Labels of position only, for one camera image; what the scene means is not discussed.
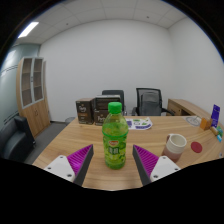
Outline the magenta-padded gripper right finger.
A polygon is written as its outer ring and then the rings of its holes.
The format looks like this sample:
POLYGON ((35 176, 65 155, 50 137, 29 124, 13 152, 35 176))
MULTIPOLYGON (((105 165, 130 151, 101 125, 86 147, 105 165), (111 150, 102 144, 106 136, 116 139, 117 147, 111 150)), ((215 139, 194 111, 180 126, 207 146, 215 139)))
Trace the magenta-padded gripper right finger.
POLYGON ((133 157, 143 186, 180 170, 167 156, 158 157, 137 145, 133 146, 133 157))

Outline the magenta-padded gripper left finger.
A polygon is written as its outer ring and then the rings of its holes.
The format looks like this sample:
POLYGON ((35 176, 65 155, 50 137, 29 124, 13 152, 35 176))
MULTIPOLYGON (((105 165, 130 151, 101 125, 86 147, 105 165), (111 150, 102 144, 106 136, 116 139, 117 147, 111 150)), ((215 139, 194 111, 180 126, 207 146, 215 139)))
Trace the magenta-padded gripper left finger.
POLYGON ((59 155, 44 170, 81 186, 93 154, 93 145, 88 145, 69 156, 59 155))

